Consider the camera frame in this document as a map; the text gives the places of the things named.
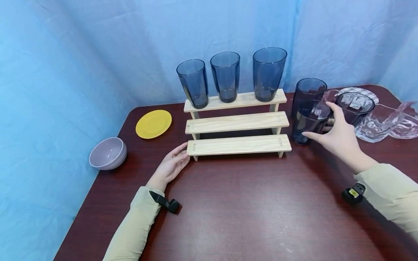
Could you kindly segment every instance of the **sleeve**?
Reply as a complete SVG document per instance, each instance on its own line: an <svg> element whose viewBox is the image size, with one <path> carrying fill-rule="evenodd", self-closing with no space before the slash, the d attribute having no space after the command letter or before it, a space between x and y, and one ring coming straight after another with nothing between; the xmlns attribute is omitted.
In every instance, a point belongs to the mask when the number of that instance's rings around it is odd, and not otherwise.
<svg viewBox="0 0 418 261"><path fill-rule="evenodd" d="M366 187L367 201L418 242L418 184L389 164L378 164L354 178Z"/></svg>
<svg viewBox="0 0 418 261"><path fill-rule="evenodd" d="M157 189L139 188L128 214L110 241L103 261L138 261L147 243L148 232L161 207L153 200L150 191L164 196Z"/></svg>

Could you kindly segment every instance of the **table surface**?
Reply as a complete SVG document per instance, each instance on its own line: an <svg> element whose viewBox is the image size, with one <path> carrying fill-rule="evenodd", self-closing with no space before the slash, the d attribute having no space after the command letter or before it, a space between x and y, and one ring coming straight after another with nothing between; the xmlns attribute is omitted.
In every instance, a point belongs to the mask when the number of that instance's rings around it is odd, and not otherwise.
<svg viewBox="0 0 418 261"><path fill-rule="evenodd" d="M380 86L380 103L400 102ZM293 94L279 111L289 115ZM139 107L129 114L119 137L128 156L113 171L100 171L55 260L101 260L129 204L162 158L184 141L189 113L183 104ZM164 109L173 116L168 131L151 140L139 138L135 125L144 114ZM201 118L268 111L269 106L204 111ZM290 135L291 127L282 133ZM203 134L201 138L271 134L271 130ZM354 185L352 172L319 144L291 143L277 153L200 156L191 159L166 190L182 207L177 215L161 209L141 260L417 260L416 243L385 220L367 201L346 204L341 191ZM361 149L418 181L418 139L391 137L360 141Z"/></svg>

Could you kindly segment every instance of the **wrist strap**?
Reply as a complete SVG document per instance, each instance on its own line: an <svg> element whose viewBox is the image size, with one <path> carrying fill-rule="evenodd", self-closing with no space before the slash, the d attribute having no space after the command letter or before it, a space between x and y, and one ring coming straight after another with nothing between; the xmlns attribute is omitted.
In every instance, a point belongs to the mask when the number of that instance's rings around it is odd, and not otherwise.
<svg viewBox="0 0 418 261"><path fill-rule="evenodd" d="M178 208L180 207L180 203L178 203L178 201L174 198L171 199L170 203L168 203L165 197L161 196L158 193L155 193L154 191L150 191L150 195L156 203L160 204L161 206L163 206L163 208L165 208L173 214L175 214Z"/></svg>
<svg viewBox="0 0 418 261"><path fill-rule="evenodd" d="M357 205L363 200L363 194L366 187L363 184L356 183L352 188L346 188L341 196L350 205Z"/></svg>

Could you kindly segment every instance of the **bowl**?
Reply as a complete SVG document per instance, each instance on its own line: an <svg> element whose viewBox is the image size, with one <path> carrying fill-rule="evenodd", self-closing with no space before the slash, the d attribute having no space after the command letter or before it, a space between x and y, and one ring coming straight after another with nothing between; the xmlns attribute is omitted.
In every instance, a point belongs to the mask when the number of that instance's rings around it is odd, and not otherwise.
<svg viewBox="0 0 418 261"><path fill-rule="evenodd" d="M126 144L117 137L112 137L97 144L89 156L89 163L99 170L112 170L119 167L126 159Z"/></svg>

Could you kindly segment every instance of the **shelf plank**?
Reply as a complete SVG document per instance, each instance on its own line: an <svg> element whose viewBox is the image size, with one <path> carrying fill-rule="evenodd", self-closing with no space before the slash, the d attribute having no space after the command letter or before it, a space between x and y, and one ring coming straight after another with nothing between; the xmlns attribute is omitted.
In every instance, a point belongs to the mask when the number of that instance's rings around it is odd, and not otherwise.
<svg viewBox="0 0 418 261"><path fill-rule="evenodd" d="M195 109L189 100L184 102L184 112L194 112L194 111L211 111L211 110L220 110L220 109L231 109L231 108L240 108L240 107L250 107L250 106L259 106L259 105L269 105L269 104L280 104L287 102L286 95L283 89L278 89L276 96L272 101L261 102L258 101L254 92L245 92L238 94L237 99L231 103L224 103L219 100L218 96L209 97L209 104L203 109Z"/></svg>
<svg viewBox="0 0 418 261"><path fill-rule="evenodd" d="M245 154L291 151L286 134L236 137L222 139L189 140L187 153L190 156Z"/></svg>
<svg viewBox="0 0 418 261"><path fill-rule="evenodd" d="M186 123L185 133L198 134L279 127L289 127L289 121L284 111L190 119Z"/></svg>

